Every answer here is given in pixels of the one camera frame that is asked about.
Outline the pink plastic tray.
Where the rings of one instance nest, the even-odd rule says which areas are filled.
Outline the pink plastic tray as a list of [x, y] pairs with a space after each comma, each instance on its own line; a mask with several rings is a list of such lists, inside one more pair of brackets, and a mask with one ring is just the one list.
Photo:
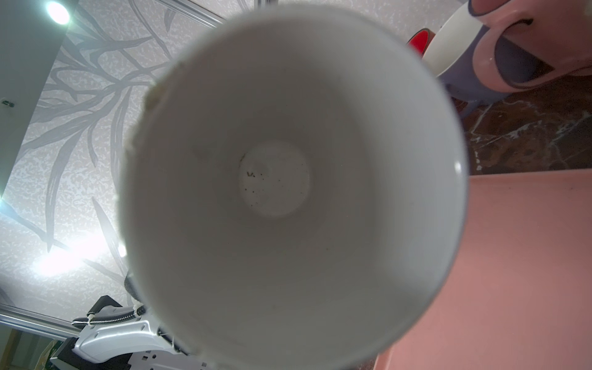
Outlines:
[[450, 276], [377, 369], [589, 369], [591, 172], [474, 176]]

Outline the pink mug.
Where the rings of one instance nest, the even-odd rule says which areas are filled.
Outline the pink mug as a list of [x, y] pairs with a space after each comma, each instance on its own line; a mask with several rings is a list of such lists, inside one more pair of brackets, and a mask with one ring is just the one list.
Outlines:
[[[473, 54], [474, 72], [486, 87], [502, 93], [517, 93], [564, 76], [591, 74], [590, 1], [469, 1], [468, 11], [489, 28]], [[496, 47], [502, 38], [552, 70], [524, 83], [506, 77], [496, 61]]]

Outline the lavender mug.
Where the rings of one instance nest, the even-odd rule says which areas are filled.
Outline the lavender mug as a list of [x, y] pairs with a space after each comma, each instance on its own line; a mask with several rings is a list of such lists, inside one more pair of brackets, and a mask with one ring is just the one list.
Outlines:
[[[479, 106], [490, 105], [508, 97], [485, 87], [473, 69], [473, 53], [489, 29], [470, 15], [462, 5], [436, 33], [422, 57], [424, 63], [446, 88], [451, 97], [467, 103], [459, 116], [467, 117]], [[512, 80], [526, 82], [534, 77], [541, 61], [507, 39], [496, 47], [500, 71]]]

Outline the red mug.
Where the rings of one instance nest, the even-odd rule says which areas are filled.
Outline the red mug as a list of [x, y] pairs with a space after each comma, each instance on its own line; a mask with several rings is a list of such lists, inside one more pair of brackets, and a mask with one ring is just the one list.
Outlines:
[[406, 44], [418, 52], [419, 55], [424, 56], [435, 35], [432, 30], [423, 28], [416, 32]]

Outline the blue mug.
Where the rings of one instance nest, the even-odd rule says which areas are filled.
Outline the blue mug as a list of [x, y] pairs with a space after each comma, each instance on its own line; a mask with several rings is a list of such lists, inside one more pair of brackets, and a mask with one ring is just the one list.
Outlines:
[[239, 15], [146, 96], [118, 195], [140, 297], [224, 369], [346, 369], [424, 315], [463, 234], [456, 109], [385, 27], [332, 6]]

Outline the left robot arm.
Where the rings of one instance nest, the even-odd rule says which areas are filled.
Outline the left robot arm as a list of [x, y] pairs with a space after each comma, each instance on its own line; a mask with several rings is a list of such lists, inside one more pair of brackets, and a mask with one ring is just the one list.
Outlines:
[[124, 307], [109, 295], [72, 320], [77, 337], [50, 351], [47, 369], [215, 369], [213, 362], [183, 350], [140, 299], [133, 275], [124, 279], [137, 303]]

